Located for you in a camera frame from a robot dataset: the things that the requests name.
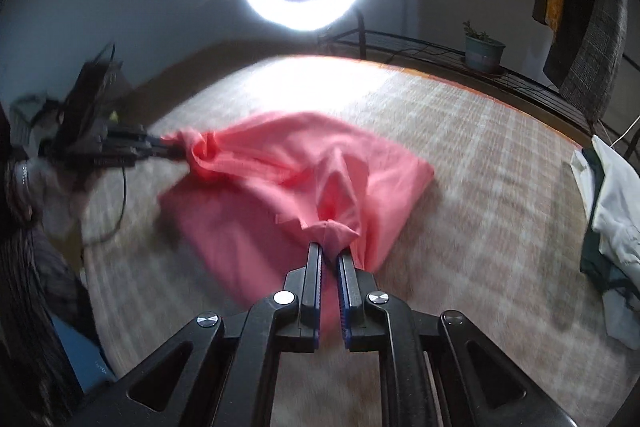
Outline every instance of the checkered bedspread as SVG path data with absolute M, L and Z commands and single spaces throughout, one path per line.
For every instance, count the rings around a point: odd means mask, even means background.
M 410 70 L 327 57 L 266 60 L 213 84 L 152 128 L 223 128 L 264 110 L 318 110 L 395 140 L 436 178 L 377 274 L 417 310 L 466 314 L 582 427 L 603 426 L 638 379 L 640 355 L 605 334 L 578 271 L 586 227 L 568 166 L 574 143 L 496 100 Z M 204 310 L 238 311 L 159 216 L 157 195 L 186 166 L 128 172 L 110 243 L 86 254 L 98 332 L 120 375 Z M 122 179 L 100 182 L 85 240 L 108 232 Z M 339 332 L 314 355 L 283 354 L 273 426 L 380 424 L 378 361 Z

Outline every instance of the triangular cutout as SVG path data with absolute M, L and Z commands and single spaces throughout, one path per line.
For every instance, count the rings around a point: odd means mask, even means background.
M 149 409 L 162 412 L 178 384 L 187 360 L 193 351 L 193 344 L 183 342 L 164 360 L 149 371 L 142 380 L 137 381 L 129 392 L 129 398 Z
M 482 347 L 475 342 L 469 342 L 466 349 L 490 409 L 498 409 L 525 396 L 525 390 L 520 384 Z

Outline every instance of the pink fabric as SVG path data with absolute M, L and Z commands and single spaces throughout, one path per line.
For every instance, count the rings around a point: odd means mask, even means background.
M 375 272 L 433 179 L 402 146 L 311 112 L 165 139 L 186 147 L 191 173 L 160 196 L 161 209 L 245 306 L 282 289 L 313 241 L 332 263 L 351 247 L 356 267 Z M 338 316 L 326 269 L 321 298 L 324 328 Z

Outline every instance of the plaid bedsheet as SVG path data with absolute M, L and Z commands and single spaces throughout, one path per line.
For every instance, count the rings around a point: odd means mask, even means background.
M 264 110 L 318 110 L 404 144 L 435 168 L 377 274 L 431 314 L 466 314 L 583 427 L 603 426 L 638 379 L 640 355 L 606 337 L 597 293 L 578 271 L 586 227 L 568 165 L 574 143 L 496 100 L 411 70 L 327 57 L 266 60 L 229 75 L 151 129 L 225 127 Z M 128 172 L 122 229 L 86 254 L 98 333 L 120 375 L 197 313 L 238 311 L 159 216 L 157 195 L 186 166 Z M 108 232 L 122 179 L 100 182 L 85 240 Z M 314 355 L 283 354 L 273 426 L 380 424 L 377 356 L 339 332 Z

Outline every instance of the plant pot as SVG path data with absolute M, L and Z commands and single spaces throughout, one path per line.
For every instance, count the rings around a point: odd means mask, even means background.
M 500 67 L 504 44 L 487 39 L 481 41 L 473 37 L 466 38 L 465 64 L 467 68 L 482 73 L 495 73 Z

